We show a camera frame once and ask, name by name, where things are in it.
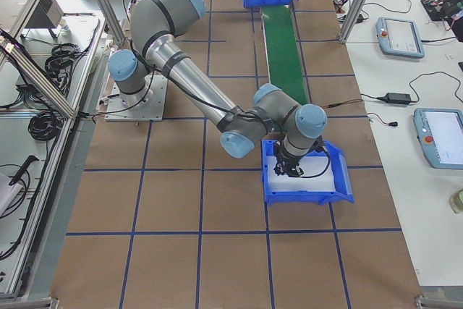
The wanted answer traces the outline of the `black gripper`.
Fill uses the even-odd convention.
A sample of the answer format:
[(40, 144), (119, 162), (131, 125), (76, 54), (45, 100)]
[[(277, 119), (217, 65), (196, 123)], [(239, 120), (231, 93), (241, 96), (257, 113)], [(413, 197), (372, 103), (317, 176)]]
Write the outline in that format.
[(287, 175), (288, 177), (301, 177), (302, 169), (300, 161), (302, 156), (292, 155), (281, 142), (273, 144), (273, 152), (276, 157), (274, 172), (276, 175)]

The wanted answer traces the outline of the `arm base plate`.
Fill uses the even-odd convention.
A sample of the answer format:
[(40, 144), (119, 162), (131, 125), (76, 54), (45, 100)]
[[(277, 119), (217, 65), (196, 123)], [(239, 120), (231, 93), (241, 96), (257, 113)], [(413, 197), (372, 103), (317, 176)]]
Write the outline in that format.
[(110, 98), (103, 115), (107, 122), (161, 122), (163, 120), (167, 79), (162, 75), (145, 76), (145, 87), (136, 94), (127, 95), (113, 83)]

